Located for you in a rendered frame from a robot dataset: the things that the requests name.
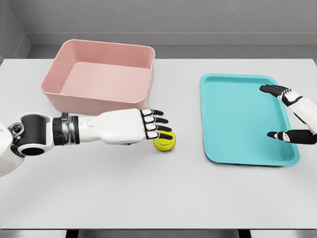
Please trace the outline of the blue tray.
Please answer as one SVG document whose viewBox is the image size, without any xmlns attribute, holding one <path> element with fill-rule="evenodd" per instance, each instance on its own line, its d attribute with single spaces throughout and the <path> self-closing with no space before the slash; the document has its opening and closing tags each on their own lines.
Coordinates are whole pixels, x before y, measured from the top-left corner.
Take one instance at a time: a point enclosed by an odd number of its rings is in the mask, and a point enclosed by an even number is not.
<svg viewBox="0 0 317 238">
<path fill-rule="evenodd" d="M 204 151 L 213 162 L 294 166 L 296 144 L 267 136 L 291 124 L 284 104 L 260 91 L 277 82 L 265 75 L 205 74 L 200 79 Z"/>
</svg>

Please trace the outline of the pink basket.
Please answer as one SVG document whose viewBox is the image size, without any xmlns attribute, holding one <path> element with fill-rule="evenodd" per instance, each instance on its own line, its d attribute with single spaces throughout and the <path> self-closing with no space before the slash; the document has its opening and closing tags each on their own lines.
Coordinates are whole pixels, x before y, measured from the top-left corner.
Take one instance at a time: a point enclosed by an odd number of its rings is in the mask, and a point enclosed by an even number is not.
<svg viewBox="0 0 317 238">
<path fill-rule="evenodd" d="M 154 78 L 148 46 L 68 40 L 61 46 L 41 91 L 60 112 L 100 115 L 145 109 Z"/>
</svg>

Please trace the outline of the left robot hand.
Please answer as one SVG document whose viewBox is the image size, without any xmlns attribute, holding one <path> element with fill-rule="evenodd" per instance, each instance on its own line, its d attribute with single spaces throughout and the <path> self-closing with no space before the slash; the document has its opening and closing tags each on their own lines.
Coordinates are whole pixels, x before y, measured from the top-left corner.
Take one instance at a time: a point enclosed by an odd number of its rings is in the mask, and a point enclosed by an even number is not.
<svg viewBox="0 0 317 238">
<path fill-rule="evenodd" d="M 127 145 L 143 140 L 167 139 L 172 129 L 164 126 L 168 120 L 162 118 L 163 112 L 154 109 L 127 109 L 102 113 L 101 141 L 106 144 Z"/>
</svg>

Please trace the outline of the yellow tennis ball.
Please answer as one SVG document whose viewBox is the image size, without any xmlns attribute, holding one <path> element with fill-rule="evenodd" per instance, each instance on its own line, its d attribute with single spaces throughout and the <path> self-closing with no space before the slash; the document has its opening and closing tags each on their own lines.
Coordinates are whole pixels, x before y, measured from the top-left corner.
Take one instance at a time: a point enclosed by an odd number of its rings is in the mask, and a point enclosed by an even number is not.
<svg viewBox="0 0 317 238">
<path fill-rule="evenodd" d="M 166 131 L 159 131 L 159 133 L 166 134 L 172 136 L 172 140 L 167 140 L 163 138 L 158 138 L 153 140 L 154 147 L 159 151 L 167 152 L 171 151 L 176 145 L 176 135 L 173 131 L 166 132 Z"/>
</svg>

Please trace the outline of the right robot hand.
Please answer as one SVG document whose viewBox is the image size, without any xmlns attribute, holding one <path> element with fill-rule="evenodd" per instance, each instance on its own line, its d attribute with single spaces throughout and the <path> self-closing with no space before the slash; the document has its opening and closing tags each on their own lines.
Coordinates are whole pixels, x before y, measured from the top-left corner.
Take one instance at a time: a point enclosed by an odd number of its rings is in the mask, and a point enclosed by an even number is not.
<svg viewBox="0 0 317 238">
<path fill-rule="evenodd" d="M 270 131 L 267 136 L 276 140 L 293 144 L 317 144 L 317 105 L 292 89 L 279 85 L 262 85 L 260 91 L 271 94 L 281 100 L 308 129 L 292 129 L 287 131 Z"/>
</svg>

